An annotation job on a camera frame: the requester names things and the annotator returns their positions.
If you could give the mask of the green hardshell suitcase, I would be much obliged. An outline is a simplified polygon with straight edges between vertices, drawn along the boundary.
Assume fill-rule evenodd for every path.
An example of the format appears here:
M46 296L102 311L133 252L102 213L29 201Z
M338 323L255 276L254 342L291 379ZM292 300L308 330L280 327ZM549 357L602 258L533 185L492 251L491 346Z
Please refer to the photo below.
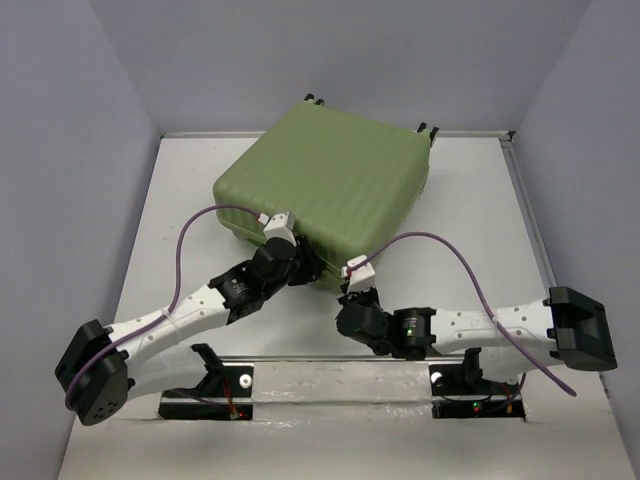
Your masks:
M437 128L410 130L331 109L307 95L214 182L219 222L264 243L249 213L289 211L325 264L318 283L337 291L347 261L370 255L398 231L429 174Z

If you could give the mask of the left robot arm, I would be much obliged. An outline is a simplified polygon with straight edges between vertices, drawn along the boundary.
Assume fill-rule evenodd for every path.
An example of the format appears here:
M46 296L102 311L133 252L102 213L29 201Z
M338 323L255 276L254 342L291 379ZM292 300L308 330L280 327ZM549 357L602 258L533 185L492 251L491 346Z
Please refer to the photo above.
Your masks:
M171 358L167 350L258 312L286 286L318 281L325 266L306 238L272 238L251 259L183 300L126 322L82 324L54 370L66 408L82 425L93 426L139 396L171 389L215 392L221 383L216 365L199 360L186 372L192 359Z

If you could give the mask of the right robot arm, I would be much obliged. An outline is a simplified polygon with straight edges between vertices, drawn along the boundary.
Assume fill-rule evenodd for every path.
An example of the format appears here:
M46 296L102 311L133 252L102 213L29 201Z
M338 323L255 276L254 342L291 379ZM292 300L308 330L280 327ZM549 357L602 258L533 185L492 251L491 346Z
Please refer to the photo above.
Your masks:
M556 365L587 372L618 366L604 305L568 287L499 309L494 318L484 311L430 307L388 313L374 288L339 302L338 332L378 356L421 361L464 353L460 379L473 392Z

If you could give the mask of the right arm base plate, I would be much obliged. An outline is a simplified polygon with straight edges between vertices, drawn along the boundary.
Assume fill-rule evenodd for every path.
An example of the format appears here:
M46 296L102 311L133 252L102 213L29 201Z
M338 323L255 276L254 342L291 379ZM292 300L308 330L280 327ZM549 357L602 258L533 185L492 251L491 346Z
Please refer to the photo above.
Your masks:
M525 419L521 384L480 379L467 383L461 364L438 364L430 368L432 417L453 419Z

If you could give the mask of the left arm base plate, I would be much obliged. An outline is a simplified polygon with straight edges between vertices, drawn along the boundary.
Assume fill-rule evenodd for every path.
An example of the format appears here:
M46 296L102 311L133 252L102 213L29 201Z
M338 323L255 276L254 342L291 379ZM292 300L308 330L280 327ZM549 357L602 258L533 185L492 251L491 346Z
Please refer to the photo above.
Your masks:
M207 374L193 389L163 392L158 416L180 421L250 421L253 377L253 364L225 363L221 374Z

